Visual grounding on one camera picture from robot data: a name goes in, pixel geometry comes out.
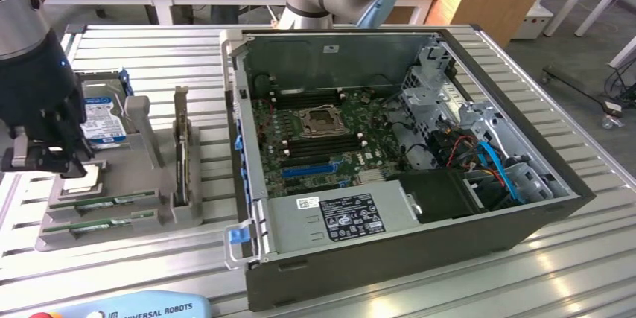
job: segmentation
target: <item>blue latch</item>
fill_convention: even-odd
[[[230,244],[236,245],[243,242],[250,242],[250,228],[230,230]]]
[[[242,149],[243,149],[243,139],[239,135],[235,140],[235,150],[242,150]]]

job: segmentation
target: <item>aluminum workbench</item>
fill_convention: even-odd
[[[210,298],[215,317],[632,317],[636,315],[635,179],[554,103],[490,37],[448,28],[566,161],[596,192],[567,220],[511,251],[252,313],[244,273],[224,265],[223,228],[236,222],[228,127],[214,26],[88,26],[67,34],[75,70],[126,67],[136,95],[152,101],[155,128],[172,125],[174,87],[190,87],[190,117],[202,128],[204,224],[135,240],[56,252],[32,249],[46,210],[36,174],[8,174],[0,198],[0,316],[23,317],[136,290]],[[480,89],[459,69],[459,81]]]

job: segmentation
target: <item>sticker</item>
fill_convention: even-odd
[[[338,54],[340,51],[340,45],[327,45],[322,48],[324,54]]]
[[[303,199],[296,199],[296,205],[299,206],[299,210],[318,208],[319,202],[319,197],[304,197]]]
[[[612,102],[607,102],[607,101],[606,101],[606,106],[607,106],[607,108],[610,108],[612,111],[616,111],[616,112],[622,112],[622,111],[623,111],[623,108],[622,108],[618,104],[614,104]]]
[[[122,119],[111,113],[115,108],[110,97],[90,97],[84,99],[87,121],[82,124],[84,135],[92,144],[111,144],[127,138]]]
[[[320,211],[332,241],[343,241],[387,231],[371,194],[323,200]]]

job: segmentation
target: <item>blue cable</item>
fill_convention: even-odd
[[[508,174],[506,174],[506,168],[504,165],[502,164],[502,161],[499,160],[498,153],[495,152],[495,149],[492,146],[486,142],[486,141],[479,141],[479,145],[482,145],[486,149],[486,152],[488,152],[488,155],[491,159],[494,160],[495,166],[498,167],[499,170],[499,175],[502,175],[502,179],[504,180],[506,186],[508,187],[510,190],[510,196],[514,197],[514,199],[522,203],[526,204],[526,200],[523,200],[519,197],[518,190],[515,189],[514,182],[508,178]]]

